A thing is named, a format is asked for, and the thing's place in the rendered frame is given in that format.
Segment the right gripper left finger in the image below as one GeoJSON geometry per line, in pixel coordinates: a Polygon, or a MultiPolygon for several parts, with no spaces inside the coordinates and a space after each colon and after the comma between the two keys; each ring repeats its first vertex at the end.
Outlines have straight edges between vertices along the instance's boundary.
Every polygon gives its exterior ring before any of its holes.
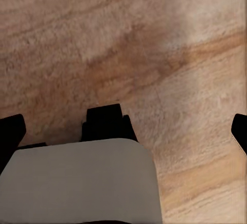
{"type": "Polygon", "coordinates": [[[0,174],[26,134],[22,114],[0,119],[0,174]]]}

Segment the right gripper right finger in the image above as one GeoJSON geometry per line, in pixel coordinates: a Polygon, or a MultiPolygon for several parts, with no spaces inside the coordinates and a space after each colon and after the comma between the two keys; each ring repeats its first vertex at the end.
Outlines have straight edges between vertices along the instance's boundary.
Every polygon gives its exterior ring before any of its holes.
{"type": "Polygon", "coordinates": [[[235,114],[231,132],[247,154],[247,115],[235,114]]]}

